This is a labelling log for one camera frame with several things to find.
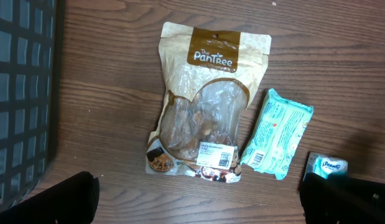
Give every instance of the black grid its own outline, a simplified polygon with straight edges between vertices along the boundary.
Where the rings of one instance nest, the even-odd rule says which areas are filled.
[[[55,0],[0,0],[0,35],[11,35],[9,61],[3,60],[7,52],[0,52],[0,211],[28,194],[47,166],[55,5]],[[7,49],[3,43],[0,41],[0,50]],[[25,47],[25,54],[19,54]],[[18,75],[24,75],[23,86],[17,81]],[[24,97],[20,97],[21,87]],[[20,132],[22,122],[16,120],[16,115],[21,118],[22,110],[24,127]],[[20,144],[21,163],[17,164]]]

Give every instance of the black plastic crate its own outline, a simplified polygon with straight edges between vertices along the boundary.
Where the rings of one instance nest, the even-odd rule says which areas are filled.
[[[0,0],[0,211],[36,186],[55,154],[63,4]]]

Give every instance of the barcode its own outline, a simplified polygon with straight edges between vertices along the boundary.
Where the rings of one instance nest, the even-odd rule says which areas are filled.
[[[259,152],[257,152],[256,155],[254,156],[254,160],[250,163],[250,166],[258,168],[261,164],[263,157],[264,157],[264,154],[260,154]]]
[[[230,153],[222,152],[221,153],[220,162],[218,163],[218,166],[228,168],[228,165],[230,164],[230,157],[231,157]]]

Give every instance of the the pantree logo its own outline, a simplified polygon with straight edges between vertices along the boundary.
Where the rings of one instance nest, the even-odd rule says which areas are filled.
[[[210,62],[217,65],[224,65],[232,67],[232,60],[223,59],[223,55],[217,52],[217,54],[211,54],[207,52],[205,49],[200,49],[200,51],[196,51],[193,55],[194,60],[200,60],[201,62]]]

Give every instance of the resealable bag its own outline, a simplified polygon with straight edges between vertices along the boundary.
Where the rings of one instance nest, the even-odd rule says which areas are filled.
[[[267,69],[271,37],[166,22],[164,107],[146,154],[150,174],[237,182],[239,117]]]

